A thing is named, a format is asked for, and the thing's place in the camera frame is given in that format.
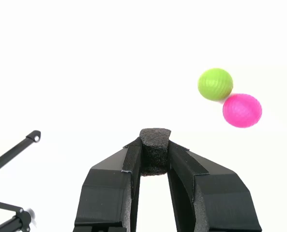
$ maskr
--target black foam pad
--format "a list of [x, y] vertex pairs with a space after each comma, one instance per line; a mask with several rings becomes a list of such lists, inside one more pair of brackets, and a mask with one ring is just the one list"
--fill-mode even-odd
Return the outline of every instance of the black foam pad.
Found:
[[168, 168], [168, 143], [171, 131], [162, 128], [143, 129], [142, 141], [142, 176], [162, 175]]

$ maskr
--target gripper jaw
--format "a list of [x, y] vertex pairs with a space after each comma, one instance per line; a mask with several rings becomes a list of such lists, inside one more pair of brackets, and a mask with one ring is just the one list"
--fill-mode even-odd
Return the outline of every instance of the gripper jaw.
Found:
[[158, 137], [157, 144], [140, 136], [90, 169], [73, 232], [136, 232], [140, 178], [164, 170], [178, 232], [262, 231], [236, 173], [170, 141], [166, 129], [145, 130]]

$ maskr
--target white backdrop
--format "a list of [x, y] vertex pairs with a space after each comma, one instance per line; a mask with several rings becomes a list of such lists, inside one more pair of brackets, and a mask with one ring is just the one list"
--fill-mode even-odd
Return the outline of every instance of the white backdrop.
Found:
[[[200, 96], [213, 67], [258, 98], [257, 125]], [[152, 127], [237, 172], [263, 231], [287, 231], [287, 1], [0, 1], [0, 155], [42, 132], [0, 201], [32, 208], [31, 231], [71, 232], [89, 168]], [[176, 231], [166, 175], [141, 182], [137, 232]]]

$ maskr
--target ball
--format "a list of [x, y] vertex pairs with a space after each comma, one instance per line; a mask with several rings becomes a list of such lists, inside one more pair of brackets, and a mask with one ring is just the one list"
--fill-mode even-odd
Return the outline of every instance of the ball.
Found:
[[248, 94], [234, 94], [226, 99], [223, 105], [225, 120], [239, 128], [247, 128], [256, 124], [262, 115], [259, 101]]
[[209, 100], [219, 101], [228, 97], [233, 89], [233, 81], [223, 69], [209, 69], [198, 80], [200, 94]]

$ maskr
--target black metal rod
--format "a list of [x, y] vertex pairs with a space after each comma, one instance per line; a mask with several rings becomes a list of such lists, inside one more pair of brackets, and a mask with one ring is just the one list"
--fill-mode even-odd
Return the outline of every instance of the black metal rod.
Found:
[[18, 143], [16, 146], [11, 148], [9, 151], [0, 156], [0, 168], [11, 161], [15, 156], [25, 150], [32, 143], [40, 141], [41, 133], [38, 130], [34, 130], [32, 133], [26, 136], [26, 138]]
[[22, 221], [17, 217], [13, 217], [0, 225], [0, 232], [16, 232], [20, 230], [22, 226]]
[[5, 204], [1, 202], [0, 202], [0, 209], [9, 210], [13, 212], [19, 212], [20, 210], [23, 210], [21, 207], [11, 205], [11, 204]]

